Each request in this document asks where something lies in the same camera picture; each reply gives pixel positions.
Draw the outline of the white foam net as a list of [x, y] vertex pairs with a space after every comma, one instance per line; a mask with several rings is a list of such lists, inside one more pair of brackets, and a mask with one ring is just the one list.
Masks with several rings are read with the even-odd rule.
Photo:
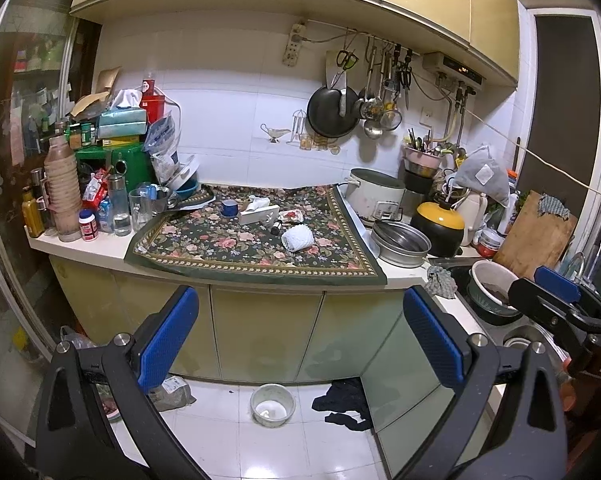
[[308, 226], [297, 224], [283, 233], [281, 242], [287, 252], [300, 252], [314, 244], [314, 236]]

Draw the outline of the wooden cutting board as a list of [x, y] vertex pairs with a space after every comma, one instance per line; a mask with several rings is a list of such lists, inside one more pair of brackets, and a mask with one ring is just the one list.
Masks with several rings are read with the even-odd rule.
[[530, 191], [509, 234], [493, 257], [519, 278], [533, 279], [540, 266], [554, 268], [567, 248], [578, 219], [563, 220], [556, 214], [539, 214], [541, 195]]

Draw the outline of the grey knitted dishcloth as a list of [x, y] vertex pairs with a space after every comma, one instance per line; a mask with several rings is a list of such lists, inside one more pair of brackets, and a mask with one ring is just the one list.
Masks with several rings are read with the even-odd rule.
[[442, 266], [430, 266], [427, 269], [425, 290], [431, 296], [454, 299], [457, 293], [457, 283], [451, 272]]

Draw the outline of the white bowl in sink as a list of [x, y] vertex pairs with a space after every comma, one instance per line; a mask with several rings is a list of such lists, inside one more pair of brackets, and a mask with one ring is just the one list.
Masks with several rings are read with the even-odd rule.
[[509, 288], [517, 278], [515, 273], [498, 263], [477, 261], [469, 269], [469, 298], [492, 313], [514, 311], [509, 302]]

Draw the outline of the plastic bag on floor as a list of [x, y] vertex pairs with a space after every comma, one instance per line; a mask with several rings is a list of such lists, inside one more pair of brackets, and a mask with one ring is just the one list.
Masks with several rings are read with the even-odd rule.
[[148, 391], [148, 397], [159, 412], [178, 410], [196, 402], [189, 383], [176, 375], [166, 377], [159, 386]]

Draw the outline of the black cloth on floor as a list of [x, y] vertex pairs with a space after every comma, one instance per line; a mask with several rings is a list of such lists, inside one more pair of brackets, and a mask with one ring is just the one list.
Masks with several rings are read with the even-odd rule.
[[322, 396], [312, 401], [311, 408], [325, 413], [325, 422], [350, 431], [363, 432], [373, 427], [370, 408], [358, 377], [335, 380]]

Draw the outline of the white kettle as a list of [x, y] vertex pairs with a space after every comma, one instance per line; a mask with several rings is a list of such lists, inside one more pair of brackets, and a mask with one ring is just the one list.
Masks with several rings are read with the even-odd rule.
[[485, 193], [469, 191], [462, 200], [455, 204], [455, 210], [461, 215], [464, 221], [464, 234], [461, 245], [463, 247], [471, 244], [474, 235], [483, 222], [483, 215], [486, 212], [488, 198]]

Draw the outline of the steel basin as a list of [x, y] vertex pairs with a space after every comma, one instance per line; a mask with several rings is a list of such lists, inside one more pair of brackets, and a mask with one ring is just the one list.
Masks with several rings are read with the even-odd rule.
[[431, 249], [426, 235], [402, 222], [377, 220], [371, 240], [381, 260], [404, 269], [422, 266]]

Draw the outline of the yellow black pot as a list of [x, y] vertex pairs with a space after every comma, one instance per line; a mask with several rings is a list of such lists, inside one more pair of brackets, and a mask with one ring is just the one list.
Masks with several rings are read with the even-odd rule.
[[417, 206], [410, 226], [430, 241], [428, 253], [449, 258], [457, 255], [464, 237], [463, 217], [448, 203], [423, 202]]

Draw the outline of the white floor bowl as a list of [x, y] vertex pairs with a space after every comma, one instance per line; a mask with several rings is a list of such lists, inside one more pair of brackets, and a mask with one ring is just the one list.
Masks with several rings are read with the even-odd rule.
[[250, 397], [250, 411], [255, 422], [267, 428], [285, 425], [296, 412], [291, 391], [278, 384], [258, 387]]

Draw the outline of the small blue cup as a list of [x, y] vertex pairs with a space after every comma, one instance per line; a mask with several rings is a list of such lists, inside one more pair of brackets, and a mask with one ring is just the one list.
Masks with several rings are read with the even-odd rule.
[[236, 200], [223, 200], [221, 202], [221, 214], [226, 218], [235, 218], [240, 212]]

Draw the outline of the blue bowl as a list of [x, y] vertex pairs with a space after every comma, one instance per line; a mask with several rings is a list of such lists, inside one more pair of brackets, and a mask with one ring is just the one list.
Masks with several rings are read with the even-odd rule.
[[179, 200], [187, 200], [190, 198], [200, 187], [197, 181], [197, 177], [190, 177], [189, 180], [184, 182], [180, 188], [176, 191]]

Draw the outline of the grey cloth bag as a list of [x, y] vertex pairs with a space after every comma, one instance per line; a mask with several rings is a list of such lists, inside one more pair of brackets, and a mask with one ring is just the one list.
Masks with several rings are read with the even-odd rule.
[[454, 183], [485, 193], [501, 206], [509, 203], [509, 176], [501, 162], [492, 156], [489, 145], [480, 145], [467, 155], [455, 173]]

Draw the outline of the white flat box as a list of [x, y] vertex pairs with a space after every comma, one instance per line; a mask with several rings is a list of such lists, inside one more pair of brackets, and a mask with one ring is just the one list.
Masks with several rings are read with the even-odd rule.
[[263, 223], [266, 226], [272, 226], [279, 218], [280, 207], [270, 205], [257, 210], [244, 210], [238, 214], [238, 223], [241, 226], [248, 226], [253, 223]]

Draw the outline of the clear glass bottle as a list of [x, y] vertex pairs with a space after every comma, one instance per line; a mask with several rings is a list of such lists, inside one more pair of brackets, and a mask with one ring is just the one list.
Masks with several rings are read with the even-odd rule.
[[131, 217], [125, 178], [120, 174], [110, 174], [107, 179], [114, 233], [126, 236], [131, 233]]

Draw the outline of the white tissue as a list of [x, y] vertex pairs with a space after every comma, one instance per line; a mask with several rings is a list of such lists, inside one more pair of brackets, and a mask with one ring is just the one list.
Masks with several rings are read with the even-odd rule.
[[270, 206], [269, 197], [250, 196], [250, 203], [245, 208], [245, 211], [256, 211]]

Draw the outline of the floral green table cloth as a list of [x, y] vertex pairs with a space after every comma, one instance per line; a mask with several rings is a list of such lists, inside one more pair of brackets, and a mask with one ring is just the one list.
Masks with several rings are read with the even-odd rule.
[[[238, 208], [244, 209], [252, 195], [269, 197], [280, 212], [300, 209], [314, 244], [287, 252], [281, 236], [297, 224], [283, 224], [278, 218], [282, 232], [273, 236], [271, 226], [241, 226], [238, 218], [223, 217], [223, 200], [236, 200]], [[134, 234], [125, 260], [133, 266], [212, 282], [327, 287], [387, 283], [335, 184], [304, 188], [203, 184], [187, 200], [169, 200], [166, 211]]]

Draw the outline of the white plate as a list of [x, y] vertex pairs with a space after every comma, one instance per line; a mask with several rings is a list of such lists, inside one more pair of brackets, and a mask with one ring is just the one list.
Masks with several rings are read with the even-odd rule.
[[167, 183], [167, 188], [176, 192], [186, 185], [186, 182], [195, 178], [196, 171], [200, 166], [200, 160], [196, 155], [192, 155], [185, 162], [180, 162], [179, 168], [174, 171], [174, 175]]

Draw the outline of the crumpled red white wrapper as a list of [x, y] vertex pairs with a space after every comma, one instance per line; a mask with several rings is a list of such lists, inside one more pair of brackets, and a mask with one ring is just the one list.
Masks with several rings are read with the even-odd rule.
[[283, 224], [302, 224], [305, 221], [305, 217], [300, 209], [290, 209], [281, 211], [279, 213], [279, 220]]

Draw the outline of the white rice cooker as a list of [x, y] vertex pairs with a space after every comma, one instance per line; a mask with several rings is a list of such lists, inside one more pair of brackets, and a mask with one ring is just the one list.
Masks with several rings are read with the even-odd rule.
[[353, 168], [347, 179], [345, 198], [357, 216], [366, 223], [398, 221], [405, 186], [399, 179], [367, 168]]

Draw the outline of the green box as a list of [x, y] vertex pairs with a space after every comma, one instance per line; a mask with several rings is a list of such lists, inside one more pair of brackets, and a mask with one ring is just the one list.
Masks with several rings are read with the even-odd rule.
[[127, 191], [132, 191], [142, 183], [155, 183], [156, 177], [148, 153], [141, 143], [122, 146], [89, 146], [75, 153], [81, 168], [95, 172], [112, 167], [115, 174], [125, 178]]

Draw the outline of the stack of brown cups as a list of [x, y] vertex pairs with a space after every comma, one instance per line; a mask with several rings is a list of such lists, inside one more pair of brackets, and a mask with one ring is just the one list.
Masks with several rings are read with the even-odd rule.
[[77, 161], [63, 133], [52, 136], [44, 160], [49, 209], [58, 238], [69, 243], [81, 237], [79, 212], [82, 198], [79, 190]]

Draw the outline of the blue white plastic bag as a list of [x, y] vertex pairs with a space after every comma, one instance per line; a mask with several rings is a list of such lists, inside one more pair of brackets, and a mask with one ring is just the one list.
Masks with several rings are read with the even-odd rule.
[[148, 126], [143, 151], [148, 154], [160, 184], [166, 184], [179, 168], [177, 154], [179, 142], [180, 131], [171, 114], [159, 118]]

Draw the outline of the yellow oil bottle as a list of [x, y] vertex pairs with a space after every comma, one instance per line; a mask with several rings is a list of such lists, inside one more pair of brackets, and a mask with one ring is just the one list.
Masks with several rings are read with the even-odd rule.
[[22, 213], [28, 235], [31, 238], [39, 237], [44, 232], [44, 224], [30, 186], [23, 188]]

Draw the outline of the pink utensil holder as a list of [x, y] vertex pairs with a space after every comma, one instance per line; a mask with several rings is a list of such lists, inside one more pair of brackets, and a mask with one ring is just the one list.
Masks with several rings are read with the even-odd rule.
[[416, 148], [405, 146], [403, 148], [404, 166], [414, 171], [415, 167], [437, 170], [440, 167], [441, 157], [429, 154]]

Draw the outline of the teal tissue packs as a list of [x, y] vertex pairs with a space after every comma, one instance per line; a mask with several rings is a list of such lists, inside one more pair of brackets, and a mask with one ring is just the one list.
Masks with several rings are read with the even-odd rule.
[[98, 138], [115, 139], [142, 136], [148, 128], [146, 110], [141, 107], [113, 108], [99, 118]]

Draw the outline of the white water heater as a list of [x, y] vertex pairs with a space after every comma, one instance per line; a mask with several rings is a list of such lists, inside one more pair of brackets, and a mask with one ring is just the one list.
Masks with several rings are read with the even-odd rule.
[[463, 82], [468, 87], [478, 91], [483, 89], [486, 78], [468, 66], [442, 52], [425, 53], [422, 57], [424, 70], [439, 78]]

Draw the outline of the black hanging pan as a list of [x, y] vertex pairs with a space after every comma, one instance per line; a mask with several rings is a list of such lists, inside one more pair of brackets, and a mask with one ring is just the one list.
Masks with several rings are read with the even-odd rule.
[[340, 115], [341, 92], [322, 87], [313, 92], [307, 105], [307, 122], [311, 129], [328, 139], [339, 139], [358, 126], [359, 116], [355, 112], [358, 94], [350, 87], [346, 89], [345, 115]]

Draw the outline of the hanging steel ladle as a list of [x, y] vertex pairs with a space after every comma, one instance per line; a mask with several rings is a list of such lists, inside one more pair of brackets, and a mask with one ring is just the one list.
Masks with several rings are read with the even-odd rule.
[[378, 121], [378, 98], [371, 91], [376, 51], [376, 47], [373, 46], [371, 50], [369, 68], [367, 69], [364, 102], [361, 106], [361, 118], [363, 119], [364, 133], [373, 141], [378, 140], [384, 133], [384, 130], [381, 128], [381, 124]]

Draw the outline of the white power strip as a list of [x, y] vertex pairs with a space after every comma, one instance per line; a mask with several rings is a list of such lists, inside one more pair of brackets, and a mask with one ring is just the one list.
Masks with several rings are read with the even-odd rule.
[[306, 22], [300, 20], [295, 23], [287, 37], [287, 44], [283, 53], [282, 63], [287, 67], [295, 67], [305, 37]]

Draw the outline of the hanging scissors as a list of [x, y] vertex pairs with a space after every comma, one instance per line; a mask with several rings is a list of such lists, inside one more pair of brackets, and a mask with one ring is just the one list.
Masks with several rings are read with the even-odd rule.
[[335, 58], [335, 63], [338, 67], [338, 70], [336, 74], [332, 77], [332, 79], [329, 81], [329, 86], [331, 88], [335, 88], [337, 82], [340, 81], [341, 77], [345, 75], [347, 70], [351, 70], [351, 68], [354, 68], [357, 65], [358, 61], [359, 58], [358, 55], [355, 54], [355, 52], [346, 49], [339, 50]]

